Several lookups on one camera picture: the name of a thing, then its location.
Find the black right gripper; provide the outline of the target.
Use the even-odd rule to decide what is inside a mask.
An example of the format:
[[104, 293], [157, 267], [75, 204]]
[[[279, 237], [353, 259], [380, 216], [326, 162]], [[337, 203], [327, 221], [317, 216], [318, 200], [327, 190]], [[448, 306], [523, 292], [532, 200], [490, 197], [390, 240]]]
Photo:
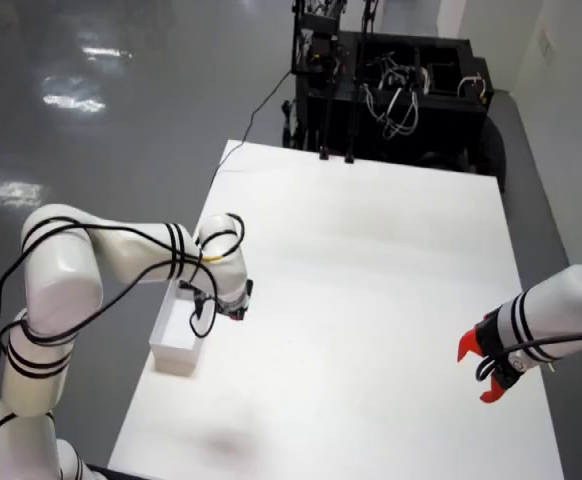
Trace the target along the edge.
[[458, 361], [468, 353], [483, 357], [475, 376], [478, 381], [490, 380], [490, 389], [480, 396], [484, 403], [499, 400], [526, 371], [526, 353], [512, 350], [522, 339], [515, 320], [515, 307], [498, 307], [459, 340]]

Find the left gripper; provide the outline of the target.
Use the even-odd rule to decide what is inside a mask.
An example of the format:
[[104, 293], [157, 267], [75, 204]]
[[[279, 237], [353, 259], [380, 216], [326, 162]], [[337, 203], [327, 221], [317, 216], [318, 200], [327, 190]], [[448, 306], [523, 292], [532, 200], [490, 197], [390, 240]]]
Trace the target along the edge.
[[248, 279], [241, 295], [231, 302], [220, 301], [219, 313], [234, 320], [243, 321], [252, 297], [254, 282]]

